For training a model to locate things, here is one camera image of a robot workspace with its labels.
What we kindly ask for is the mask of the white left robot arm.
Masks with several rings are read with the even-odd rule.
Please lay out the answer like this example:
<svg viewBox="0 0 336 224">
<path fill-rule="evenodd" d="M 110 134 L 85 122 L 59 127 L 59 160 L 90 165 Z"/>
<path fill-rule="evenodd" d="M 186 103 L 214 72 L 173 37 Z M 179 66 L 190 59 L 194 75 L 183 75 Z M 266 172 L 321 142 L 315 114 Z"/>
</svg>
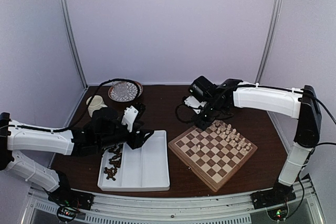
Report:
<svg viewBox="0 0 336 224">
<path fill-rule="evenodd" d="M 20 154 L 21 150 L 52 152 L 83 157 L 127 143 L 130 148 L 141 148 L 154 134 L 143 129 L 138 120 L 142 111 L 131 106 L 122 117 L 112 108 L 95 110 L 90 122 L 83 127 L 63 129 L 37 127 L 12 120 L 7 112 L 1 113 L 1 169 L 12 170 L 26 181 L 40 185 L 55 194 L 64 205 L 71 205 L 76 197 L 70 189 L 67 176 L 49 170 Z"/>
</svg>

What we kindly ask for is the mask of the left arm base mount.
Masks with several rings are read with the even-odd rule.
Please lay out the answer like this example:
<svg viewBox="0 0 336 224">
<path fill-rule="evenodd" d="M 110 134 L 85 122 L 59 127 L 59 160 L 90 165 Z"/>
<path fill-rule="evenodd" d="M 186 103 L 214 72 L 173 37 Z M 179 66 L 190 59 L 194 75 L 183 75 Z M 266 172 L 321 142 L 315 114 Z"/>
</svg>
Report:
<svg viewBox="0 0 336 224">
<path fill-rule="evenodd" d="M 48 200 L 60 207 L 68 207 L 74 210 L 90 210 L 94 195 L 72 190 L 70 194 L 57 194 L 48 192 Z"/>
</svg>

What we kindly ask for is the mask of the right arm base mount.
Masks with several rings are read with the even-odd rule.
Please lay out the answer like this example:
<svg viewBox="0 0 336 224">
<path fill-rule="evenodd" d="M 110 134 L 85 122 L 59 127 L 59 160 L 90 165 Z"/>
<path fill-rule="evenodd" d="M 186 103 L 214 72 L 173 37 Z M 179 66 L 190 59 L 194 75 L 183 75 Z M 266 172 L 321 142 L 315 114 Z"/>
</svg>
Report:
<svg viewBox="0 0 336 224">
<path fill-rule="evenodd" d="M 276 205 L 285 204 L 288 201 L 295 200 L 296 194 L 288 194 L 275 191 L 273 189 L 257 191 L 250 195 L 254 209 L 268 208 Z"/>
</svg>

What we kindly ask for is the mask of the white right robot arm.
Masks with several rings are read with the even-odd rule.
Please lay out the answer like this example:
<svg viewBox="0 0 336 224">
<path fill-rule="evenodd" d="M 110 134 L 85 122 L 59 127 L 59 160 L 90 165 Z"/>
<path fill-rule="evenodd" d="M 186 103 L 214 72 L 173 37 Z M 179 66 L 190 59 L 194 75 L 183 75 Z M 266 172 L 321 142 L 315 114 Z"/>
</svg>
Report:
<svg viewBox="0 0 336 224">
<path fill-rule="evenodd" d="M 241 79 L 214 84 L 200 76 L 189 86 L 188 92 L 183 104 L 194 110 L 192 122 L 202 129 L 213 122 L 214 111 L 248 108 L 269 114 L 288 153 L 269 199 L 279 204 L 287 198 L 289 187 L 320 141 L 322 115 L 314 87 L 280 88 Z"/>
</svg>

